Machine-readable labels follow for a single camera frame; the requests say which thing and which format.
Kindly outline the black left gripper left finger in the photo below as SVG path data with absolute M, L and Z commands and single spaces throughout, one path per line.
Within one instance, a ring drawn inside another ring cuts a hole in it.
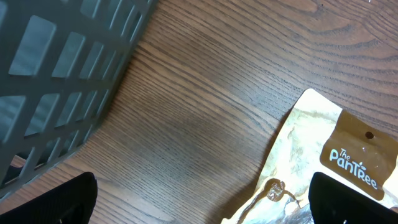
M 1 214 L 1 224 L 87 224 L 98 196 L 93 173 L 84 172 L 58 187 Z

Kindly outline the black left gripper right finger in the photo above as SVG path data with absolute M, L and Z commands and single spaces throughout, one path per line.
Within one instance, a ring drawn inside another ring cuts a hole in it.
M 397 213 L 335 179 L 316 172 L 308 198 L 314 223 L 397 224 Z

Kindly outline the red white snack packet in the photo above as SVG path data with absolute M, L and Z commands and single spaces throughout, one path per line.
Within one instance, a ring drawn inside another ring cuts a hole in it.
M 228 223 L 314 223 L 308 198 L 321 172 L 397 213 L 397 141 L 313 89 L 298 99 L 253 196 Z

